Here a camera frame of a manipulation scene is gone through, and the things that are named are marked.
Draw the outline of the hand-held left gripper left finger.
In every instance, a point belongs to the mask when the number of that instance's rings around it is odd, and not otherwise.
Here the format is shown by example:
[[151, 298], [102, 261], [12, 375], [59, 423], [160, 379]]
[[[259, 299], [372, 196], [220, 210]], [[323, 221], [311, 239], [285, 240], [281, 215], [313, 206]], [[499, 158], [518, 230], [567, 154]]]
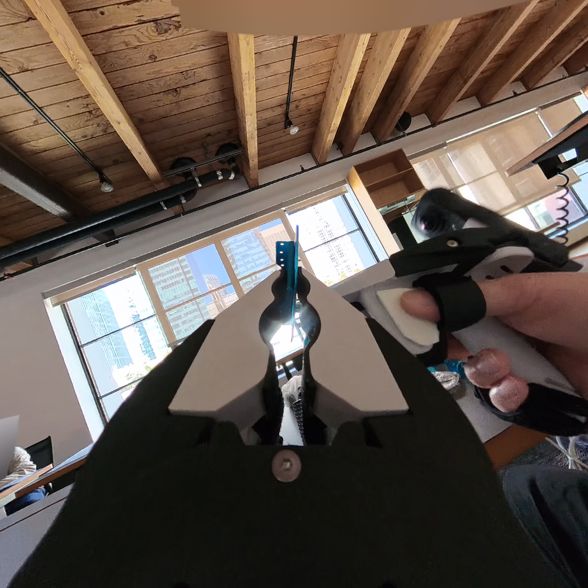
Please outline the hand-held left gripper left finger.
[[223, 311], [196, 352], [169, 411], [231, 422], [246, 443], [280, 439], [283, 396], [271, 340], [282, 326], [283, 273], [274, 271]]

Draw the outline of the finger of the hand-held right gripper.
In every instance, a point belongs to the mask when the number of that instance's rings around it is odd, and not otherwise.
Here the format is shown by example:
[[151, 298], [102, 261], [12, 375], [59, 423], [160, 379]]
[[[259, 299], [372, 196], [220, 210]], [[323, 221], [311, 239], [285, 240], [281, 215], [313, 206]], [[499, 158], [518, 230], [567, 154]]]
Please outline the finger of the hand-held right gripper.
[[374, 285], [359, 292], [358, 301], [367, 314], [391, 334], [412, 355], [433, 349], [440, 342], [435, 322], [416, 318], [401, 306], [401, 297], [413, 288]]

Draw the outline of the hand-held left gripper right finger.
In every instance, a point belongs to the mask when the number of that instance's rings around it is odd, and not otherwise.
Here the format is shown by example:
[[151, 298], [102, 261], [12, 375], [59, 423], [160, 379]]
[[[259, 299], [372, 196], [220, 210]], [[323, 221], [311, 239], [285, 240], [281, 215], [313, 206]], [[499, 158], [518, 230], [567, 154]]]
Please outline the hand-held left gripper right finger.
[[305, 269], [298, 271], [305, 334], [296, 416], [305, 445], [328, 444], [348, 422], [408, 412], [366, 317]]

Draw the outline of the blue round metal plate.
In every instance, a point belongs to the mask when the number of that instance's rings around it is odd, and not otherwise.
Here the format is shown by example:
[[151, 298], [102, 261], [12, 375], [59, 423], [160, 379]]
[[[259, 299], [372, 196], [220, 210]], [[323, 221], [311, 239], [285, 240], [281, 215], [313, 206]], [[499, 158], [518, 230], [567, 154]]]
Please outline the blue round metal plate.
[[295, 239], [289, 242], [288, 259], [288, 285], [287, 291], [290, 300], [290, 342], [293, 342], [296, 330], [296, 305], [298, 298], [298, 272], [299, 272], [299, 225], [295, 228]]

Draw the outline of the grey desk with wooden edge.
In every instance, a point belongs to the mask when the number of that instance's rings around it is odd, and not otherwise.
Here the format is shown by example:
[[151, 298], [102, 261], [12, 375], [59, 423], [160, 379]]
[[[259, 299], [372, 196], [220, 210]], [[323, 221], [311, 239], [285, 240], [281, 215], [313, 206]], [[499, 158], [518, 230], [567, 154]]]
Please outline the grey desk with wooden edge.
[[[461, 384], [454, 398], [483, 442], [489, 442], [509, 427], [481, 407], [470, 383]], [[33, 553], [62, 510], [72, 488], [71, 484], [1, 520], [1, 587], [11, 583]]]

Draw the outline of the person's right hand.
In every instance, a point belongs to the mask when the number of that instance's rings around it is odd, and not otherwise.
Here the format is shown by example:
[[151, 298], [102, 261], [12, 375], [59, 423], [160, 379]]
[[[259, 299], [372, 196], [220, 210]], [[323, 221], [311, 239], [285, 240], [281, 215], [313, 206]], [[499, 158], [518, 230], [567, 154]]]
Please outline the person's right hand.
[[[479, 283], [486, 316], [525, 335], [587, 398], [587, 274], [526, 273]], [[489, 390], [495, 408], [514, 413], [529, 395], [527, 382], [511, 371], [508, 356], [496, 349], [474, 354], [452, 335], [449, 359], [466, 361], [465, 373]]]

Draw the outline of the small blue metal parts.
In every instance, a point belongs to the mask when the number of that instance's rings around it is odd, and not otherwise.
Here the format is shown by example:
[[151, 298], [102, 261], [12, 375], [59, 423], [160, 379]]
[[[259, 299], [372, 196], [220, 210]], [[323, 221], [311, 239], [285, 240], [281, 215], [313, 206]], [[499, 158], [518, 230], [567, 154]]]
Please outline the small blue metal parts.
[[466, 362], [459, 361], [459, 360], [445, 360], [443, 364], [438, 364], [436, 366], [428, 367], [428, 370], [431, 373], [441, 373], [441, 372], [450, 372], [455, 373], [461, 379], [467, 379], [465, 375], [465, 365]]

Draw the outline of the window with roller blinds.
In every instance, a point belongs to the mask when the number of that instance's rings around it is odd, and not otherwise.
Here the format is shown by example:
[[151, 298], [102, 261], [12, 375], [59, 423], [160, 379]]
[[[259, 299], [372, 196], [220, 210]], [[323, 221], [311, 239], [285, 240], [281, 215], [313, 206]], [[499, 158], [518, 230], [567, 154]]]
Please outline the window with roller blinds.
[[476, 134], [457, 138], [411, 163], [426, 189], [444, 187], [528, 229], [546, 229], [562, 216], [561, 177], [547, 180], [539, 166], [507, 170], [587, 112], [580, 94], [524, 112]]

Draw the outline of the large clear glass window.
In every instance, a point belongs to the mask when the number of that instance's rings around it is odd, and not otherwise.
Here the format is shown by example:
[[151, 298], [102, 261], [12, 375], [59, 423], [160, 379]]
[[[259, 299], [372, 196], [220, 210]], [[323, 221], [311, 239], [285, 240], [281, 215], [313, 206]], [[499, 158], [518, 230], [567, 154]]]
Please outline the large clear glass window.
[[82, 372], [106, 423], [175, 346], [279, 268], [278, 242], [297, 240], [300, 265], [333, 286], [388, 257], [374, 219], [335, 188], [51, 295], [81, 364], [72, 377]]

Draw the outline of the wooden shelf unit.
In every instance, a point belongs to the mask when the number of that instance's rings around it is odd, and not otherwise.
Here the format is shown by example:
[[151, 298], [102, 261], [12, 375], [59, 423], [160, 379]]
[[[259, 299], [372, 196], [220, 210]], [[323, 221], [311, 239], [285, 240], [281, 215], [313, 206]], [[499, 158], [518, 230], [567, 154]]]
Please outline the wooden shelf unit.
[[424, 185], [401, 149], [357, 164], [347, 183], [387, 255], [400, 250], [387, 223], [418, 202]]

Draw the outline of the black ceiling pipes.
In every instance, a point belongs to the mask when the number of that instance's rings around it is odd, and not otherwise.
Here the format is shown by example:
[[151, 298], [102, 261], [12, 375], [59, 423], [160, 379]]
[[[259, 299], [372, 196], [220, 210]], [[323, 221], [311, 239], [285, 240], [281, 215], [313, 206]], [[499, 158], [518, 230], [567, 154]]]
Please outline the black ceiling pipes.
[[193, 178], [183, 179], [181, 183], [95, 212], [90, 217], [75, 220], [30, 238], [4, 245], [1, 247], [1, 270], [24, 263], [60, 247], [113, 231], [126, 224], [156, 215], [163, 210], [189, 203], [203, 187], [224, 180], [233, 180], [239, 176], [240, 169], [237, 160], [244, 151], [240, 146], [239, 151], [196, 163]]

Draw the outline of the table with black leg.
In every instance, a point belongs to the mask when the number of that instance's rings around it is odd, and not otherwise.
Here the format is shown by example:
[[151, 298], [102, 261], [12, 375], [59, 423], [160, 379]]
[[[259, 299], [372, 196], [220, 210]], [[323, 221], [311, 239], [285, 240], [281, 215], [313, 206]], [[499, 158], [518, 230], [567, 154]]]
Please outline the table with black leg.
[[1, 507], [83, 467], [93, 446], [94, 443], [86, 446], [58, 466], [48, 465], [4, 487], [1, 490]]

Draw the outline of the black office chair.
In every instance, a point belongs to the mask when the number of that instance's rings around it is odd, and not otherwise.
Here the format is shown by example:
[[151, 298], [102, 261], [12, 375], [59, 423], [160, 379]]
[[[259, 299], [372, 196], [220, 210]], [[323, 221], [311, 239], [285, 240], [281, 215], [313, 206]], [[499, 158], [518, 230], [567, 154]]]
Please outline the black office chair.
[[53, 467], [54, 452], [52, 437], [48, 436], [25, 448], [31, 461], [35, 464], [35, 470], [39, 471], [48, 466]]

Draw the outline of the person's leg in dark trousers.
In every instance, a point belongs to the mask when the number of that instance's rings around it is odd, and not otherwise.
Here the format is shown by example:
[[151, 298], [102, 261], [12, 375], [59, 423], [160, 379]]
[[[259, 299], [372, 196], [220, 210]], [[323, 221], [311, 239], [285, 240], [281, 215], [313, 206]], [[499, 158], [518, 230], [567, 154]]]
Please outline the person's leg in dark trousers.
[[587, 473], [515, 466], [502, 474], [512, 512], [569, 587], [587, 587]]

